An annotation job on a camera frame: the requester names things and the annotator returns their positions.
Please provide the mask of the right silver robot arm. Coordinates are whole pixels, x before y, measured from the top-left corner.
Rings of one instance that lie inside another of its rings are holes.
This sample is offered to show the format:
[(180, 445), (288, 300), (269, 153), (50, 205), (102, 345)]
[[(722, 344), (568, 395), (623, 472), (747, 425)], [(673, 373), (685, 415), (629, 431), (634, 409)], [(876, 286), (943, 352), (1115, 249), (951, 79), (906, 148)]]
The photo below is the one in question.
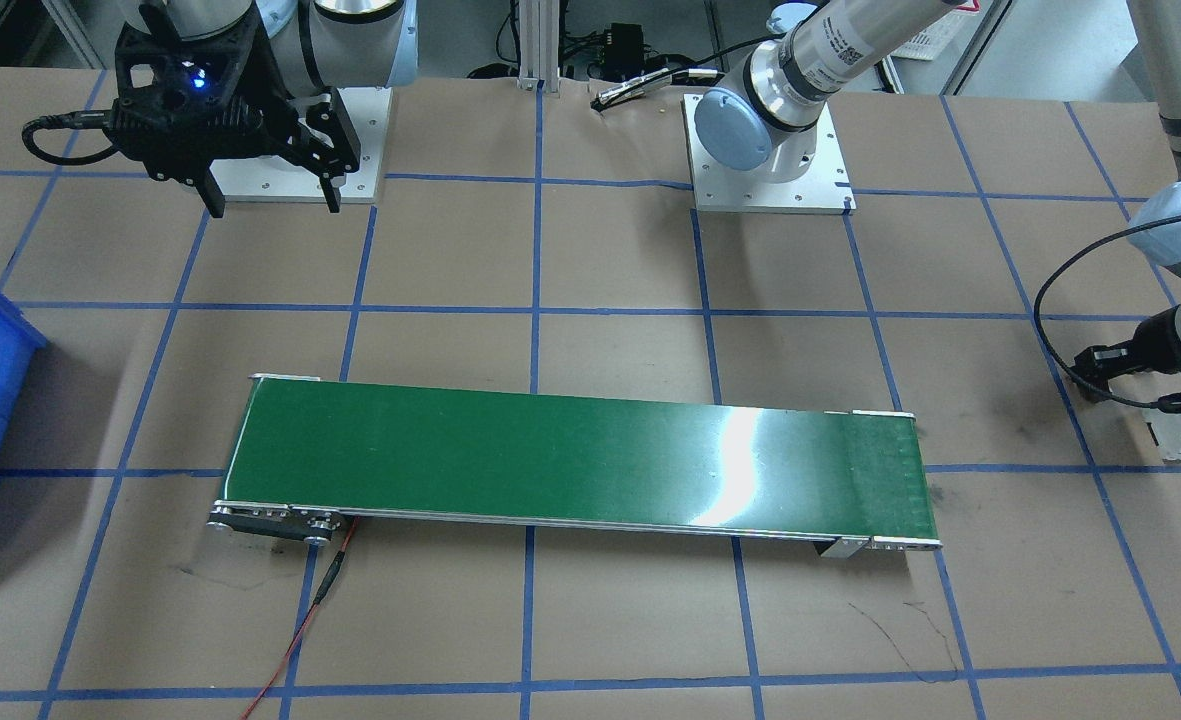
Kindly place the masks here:
[(214, 218), (226, 202), (374, 199), (389, 90), (418, 73), (413, 1), (123, 1), (104, 133)]

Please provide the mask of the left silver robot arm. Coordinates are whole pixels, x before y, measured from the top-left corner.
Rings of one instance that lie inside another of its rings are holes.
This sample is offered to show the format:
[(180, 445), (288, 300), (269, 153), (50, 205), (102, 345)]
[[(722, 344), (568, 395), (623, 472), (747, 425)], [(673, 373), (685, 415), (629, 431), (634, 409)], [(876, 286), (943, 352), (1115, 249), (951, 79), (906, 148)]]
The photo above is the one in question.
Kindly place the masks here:
[[(703, 182), (724, 176), (761, 201), (769, 186), (818, 181), (827, 102), (863, 70), (890, 58), (918, 31), (960, 1), (804, 1), (768, 19), (768, 37), (715, 87), (689, 104), (689, 142)], [(1156, 102), (1176, 179), (1134, 212), (1121, 233), (1138, 253), (1181, 281), (1181, 1), (991, 1), (945, 94), (1022, 99)], [(1116, 400), (1115, 379), (1156, 373), (1181, 382), (1181, 302), (1143, 320), (1128, 340), (1092, 345), (1061, 368), (1094, 402)], [(1181, 414), (1181, 386), (1138, 401)]]

